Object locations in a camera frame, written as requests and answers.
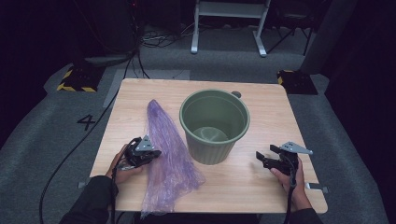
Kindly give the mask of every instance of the black sleeve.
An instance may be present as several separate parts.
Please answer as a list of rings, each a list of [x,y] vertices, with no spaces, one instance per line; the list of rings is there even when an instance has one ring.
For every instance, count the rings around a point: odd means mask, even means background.
[[[73,207],[64,215],[61,224],[103,223],[108,219],[112,180],[105,175],[95,176],[82,191]]]
[[[291,213],[290,224],[323,224],[313,208],[306,208]]]

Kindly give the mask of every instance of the purple plastic bag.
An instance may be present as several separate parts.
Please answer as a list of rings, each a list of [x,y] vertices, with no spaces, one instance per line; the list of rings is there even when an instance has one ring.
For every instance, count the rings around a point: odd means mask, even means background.
[[[148,166],[142,218],[148,214],[173,212],[177,198],[205,183],[205,177],[192,163],[175,123],[155,100],[148,103],[148,134],[155,149],[162,154]]]

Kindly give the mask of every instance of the metal stand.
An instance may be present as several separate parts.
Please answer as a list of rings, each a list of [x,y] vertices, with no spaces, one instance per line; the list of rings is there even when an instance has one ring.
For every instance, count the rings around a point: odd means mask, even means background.
[[[260,19],[259,28],[257,31],[253,31],[253,35],[260,55],[265,57],[267,53],[260,36],[270,3],[271,0],[265,0],[263,4],[200,2],[200,0],[197,0],[195,5],[194,34],[192,36],[191,53],[195,54],[198,52],[199,16],[239,17]]]

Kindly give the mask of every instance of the black cable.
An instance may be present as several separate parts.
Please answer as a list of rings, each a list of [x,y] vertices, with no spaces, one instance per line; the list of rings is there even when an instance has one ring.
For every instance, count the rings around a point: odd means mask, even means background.
[[[134,59],[132,59],[131,65],[132,65],[132,68],[133,68],[133,70],[134,70]],[[134,75],[136,76],[136,78],[139,78],[139,76],[137,75],[137,73],[136,73],[135,70],[134,70]]]
[[[143,46],[147,48],[165,48],[169,45],[172,45],[176,43],[178,40],[184,38],[185,36],[192,35],[193,33],[184,35],[183,33],[188,31],[189,28],[191,28],[194,25],[194,23],[190,24],[189,26],[185,27],[181,33],[180,36],[174,35],[174,34],[163,34],[160,35],[159,31],[146,31],[146,33],[143,35]],[[157,43],[149,43],[149,41],[154,41],[156,40]]]
[[[148,79],[150,79],[149,75],[145,72],[145,69],[143,68],[142,60],[140,59],[140,50],[137,51],[137,59],[139,60],[140,69],[142,69],[143,77],[146,76]]]
[[[294,189],[296,188],[296,169],[293,165],[293,163],[290,161],[290,159],[287,156],[283,156],[282,154],[279,155],[282,160],[288,161],[290,164],[290,188],[289,188],[289,194],[288,194],[288,209],[286,212],[285,220],[283,224],[288,224],[289,222],[289,217],[290,217],[290,212],[291,212],[291,195],[293,194]]]
[[[289,222],[290,210],[291,210],[291,195],[293,194],[294,189],[295,188],[290,186],[289,195],[288,195],[288,210],[286,212],[285,221],[283,222],[283,224],[288,224]]]
[[[127,66],[125,67],[125,73],[124,73],[124,77],[126,77],[126,72],[128,70],[128,65],[130,63],[130,61],[127,63]],[[39,206],[38,206],[38,213],[39,213],[39,219],[40,219],[40,223],[44,224],[44,220],[43,220],[43,202],[44,202],[44,197],[45,194],[47,192],[47,189],[50,185],[50,182],[52,181],[53,177],[55,177],[55,175],[58,173],[59,169],[62,167],[62,165],[64,164],[64,162],[70,157],[70,155],[84,142],[84,140],[91,134],[91,132],[95,129],[95,127],[98,125],[98,123],[100,122],[100,120],[103,118],[103,116],[105,115],[105,113],[107,112],[107,110],[110,108],[111,104],[113,103],[113,101],[116,99],[117,95],[119,94],[119,90],[117,90],[116,94],[114,94],[113,98],[111,99],[110,103],[108,104],[108,106],[105,108],[105,110],[102,112],[101,116],[99,117],[99,119],[93,124],[92,128],[88,130],[88,132],[82,137],[82,139],[69,151],[69,153],[67,153],[67,155],[64,157],[64,159],[61,161],[61,163],[59,163],[59,165],[56,167],[56,169],[54,170],[54,172],[52,173],[52,175],[50,176],[49,180],[47,181],[46,186],[44,187],[42,193],[41,193],[41,197],[40,197],[40,202],[39,202]]]
[[[116,224],[119,224],[121,217],[125,214],[125,212],[121,212],[119,217],[117,218]]]
[[[131,60],[132,60],[132,59],[130,59],[130,60],[128,61],[128,63],[126,64],[125,71],[124,71],[124,77],[123,77],[123,78],[126,77],[126,72],[128,71],[128,66],[129,66]],[[118,159],[117,162],[116,162],[116,165],[113,167],[113,170],[112,170],[112,174],[111,174],[111,182],[112,182],[112,184],[111,184],[111,188],[110,188],[110,190],[111,190],[111,223],[112,223],[112,224],[115,224],[114,218],[115,218],[115,214],[116,214],[116,194],[115,194],[114,187],[116,186],[117,166],[120,164],[120,161],[122,160],[122,157],[123,157],[123,155],[124,155],[124,153],[125,153],[125,150],[132,144],[133,141],[134,141],[134,140],[132,140],[132,141],[126,146],[126,148],[122,151],[122,153],[121,153],[119,159]]]
[[[134,57],[134,51],[137,49],[137,47],[138,47],[138,45],[139,45],[140,43],[138,43],[139,40],[138,40],[138,34],[137,34],[137,27],[136,27],[136,22],[135,22],[135,20],[134,20],[134,16],[133,16],[133,15],[131,15],[131,16],[132,16],[132,19],[133,19],[132,24],[134,24],[133,36],[134,36],[134,41],[136,42],[135,46],[134,46],[130,51],[128,51],[128,50],[125,51],[125,50],[111,49],[111,48],[109,48],[107,45],[105,45],[105,44],[103,43],[103,41],[99,38],[99,36],[98,36],[98,35],[96,34],[96,32],[93,30],[93,28],[91,27],[90,23],[88,22],[86,16],[85,16],[84,13],[82,12],[82,10],[81,10],[81,8],[79,7],[79,5],[78,5],[78,3],[76,2],[76,0],[73,0],[73,2],[74,2],[75,6],[76,6],[76,8],[77,8],[77,10],[78,10],[78,13],[81,15],[81,17],[83,18],[83,20],[85,21],[85,23],[86,23],[87,26],[89,27],[89,29],[90,29],[92,35],[93,35],[94,38],[99,42],[99,44],[102,45],[102,47],[103,47],[104,49],[107,49],[107,50],[110,51],[110,52],[117,53],[117,54],[124,54],[124,57],[121,58],[121,59],[109,60],[109,61],[101,62],[101,63],[92,63],[92,62],[88,62],[88,63],[90,63],[90,64],[91,64],[92,66],[94,66],[94,67],[109,67],[109,66],[113,66],[113,65],[116,65],[116,64],[124,63],[124,62],[130,60],[131,57]]]

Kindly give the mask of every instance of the wooden table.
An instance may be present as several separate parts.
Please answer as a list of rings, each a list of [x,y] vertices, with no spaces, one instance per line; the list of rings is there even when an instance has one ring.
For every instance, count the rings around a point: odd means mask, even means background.
[[[232,82],[178,81],[161,79],[124,79],[114,104],[106,131],[93,164],[91,176],[103,175],[114,155],[124,144],[148,133],[147,106],[155,99],[174,120],[183,139],[178,112],[182,102],[193,92],[203,89],[240,91],[250,113],[250,126],[237,141],[229,157],[220,164],[194,162],[206,182],[198,190],[179,198],[176,212],[209,213],[283,213],[287,196],[277,179],[256,159],[256,151],[278,159],[270,145],[291,141],[304,146],[297,122],[282,86]],[[318,183],[308,155],[300,155],[306,182]],[[147,172],[120,184],[117,210],[140,211],[147,187]],[[318,213],[327,211],[322,191],[306,190]]]

